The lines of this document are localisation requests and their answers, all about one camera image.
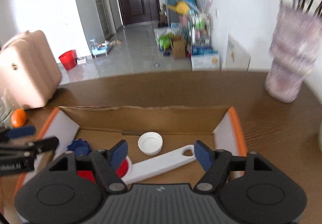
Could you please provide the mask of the white plastic flat tool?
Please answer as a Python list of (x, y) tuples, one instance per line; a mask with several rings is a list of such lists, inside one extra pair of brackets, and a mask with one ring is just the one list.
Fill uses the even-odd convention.
[(132, 164), (129, 159), (128, 171), (121, 180), (126, 185), (137, 183), (172, 171), (195, 160), (193, 145), (183, 146), (135, 164)]

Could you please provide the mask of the yellow watering can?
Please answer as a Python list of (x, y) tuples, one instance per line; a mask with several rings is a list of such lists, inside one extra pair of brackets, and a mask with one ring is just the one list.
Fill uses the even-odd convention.
[(187, 15), (190, 11), (190, 7), (185, 1), (179, 1), (176, 5), (167, 5), (167, 8), (178, 15)]

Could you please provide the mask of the pink suitcase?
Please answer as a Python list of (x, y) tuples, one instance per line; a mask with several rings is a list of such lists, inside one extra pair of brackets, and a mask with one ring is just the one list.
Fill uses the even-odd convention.
[(26, 31), (9, 39), (1, 49), (1, 80), (22, 109), (46, 106), (62, 74), (45, 34)]

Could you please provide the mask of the red cardboard box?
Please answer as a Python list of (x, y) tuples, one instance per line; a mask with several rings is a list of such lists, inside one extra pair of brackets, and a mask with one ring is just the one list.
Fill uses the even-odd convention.
[(204, 174), (193, 155), (196, 141), (237, 156), (247, 154), (234, 107), (58, 107), (37, 135), (56, 136), (56, 155), (72, 141), (86, 141), (92, 150), (128, 144), (126, 184), (195, 185)]

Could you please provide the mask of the orange fruit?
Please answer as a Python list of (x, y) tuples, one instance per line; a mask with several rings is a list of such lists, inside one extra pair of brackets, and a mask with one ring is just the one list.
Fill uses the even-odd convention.
[(18, 108), (11, 114), (10, 121), (13, 128), (20, 128), (26, 124), (27, 114), (23, 109)]

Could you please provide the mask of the blue ridged cap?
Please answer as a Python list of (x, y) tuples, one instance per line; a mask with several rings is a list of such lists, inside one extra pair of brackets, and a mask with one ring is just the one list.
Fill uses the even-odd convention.
[(87, 141), (75, 139), (67, 146), (67, 150), (74, 152), (76, 156), (89, 155), (92, 149)]

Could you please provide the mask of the clear glass cup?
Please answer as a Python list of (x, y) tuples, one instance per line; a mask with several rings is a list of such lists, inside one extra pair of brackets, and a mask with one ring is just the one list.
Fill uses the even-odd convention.
[(1, 110), (0, 110), (0, 121), (1, 126), (5, 128), (11, 128), (11, 115), (13, 113), (13, 107), (11, 99), (8, 95), (1, 97)]

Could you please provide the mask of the white plastic jar lid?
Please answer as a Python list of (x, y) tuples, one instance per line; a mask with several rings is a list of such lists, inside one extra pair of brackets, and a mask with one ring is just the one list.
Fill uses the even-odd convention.
[(139, 149), (146, 155), (157, 155), (163, 147), (163, 138), (157, 132), (145, 132), (137, 141)]

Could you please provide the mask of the red round lid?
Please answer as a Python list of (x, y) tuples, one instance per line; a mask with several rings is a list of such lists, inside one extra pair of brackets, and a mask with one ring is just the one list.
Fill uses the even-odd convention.
[[(118, 167), (116, 174), (119, 178), (123, 178), (129, 171), (129, 166), (132, 164), (129, 156), (126, 157), (125, 160), (123, 160), (122, 164), (120, 167)], [(94, 177), (94, 174), (90, 170), (78, 170), (77, 175), (80, 176), (81, 178), (84, 178), (86, 180), (89, 180), (90, 182), (96, 184), (96, 179)]]

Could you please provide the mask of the red plastic bucket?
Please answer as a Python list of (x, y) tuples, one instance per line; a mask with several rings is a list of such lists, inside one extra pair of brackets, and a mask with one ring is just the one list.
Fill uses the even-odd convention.
[(62, 63), (65, 70), (69, 71), (76, 67), (76, 51), (69, 50), (60, 55), (59, 57), (60, 62)]

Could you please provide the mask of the purple textured vase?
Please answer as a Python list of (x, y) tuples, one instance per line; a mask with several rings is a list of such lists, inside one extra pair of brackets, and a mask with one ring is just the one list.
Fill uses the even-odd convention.
[(273, 56), (265, 89), (283, 103), (293, 102), (314, 68), (321, 46), (321, 19), (281, 4), (269, 51)]

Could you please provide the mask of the brown cardboard carton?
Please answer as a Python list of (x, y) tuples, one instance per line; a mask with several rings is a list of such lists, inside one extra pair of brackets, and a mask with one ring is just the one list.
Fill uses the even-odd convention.
[(171, 50), (175, 59), (186, 57), (186, 41), (183, 36), (176, 35), (170, 38)]

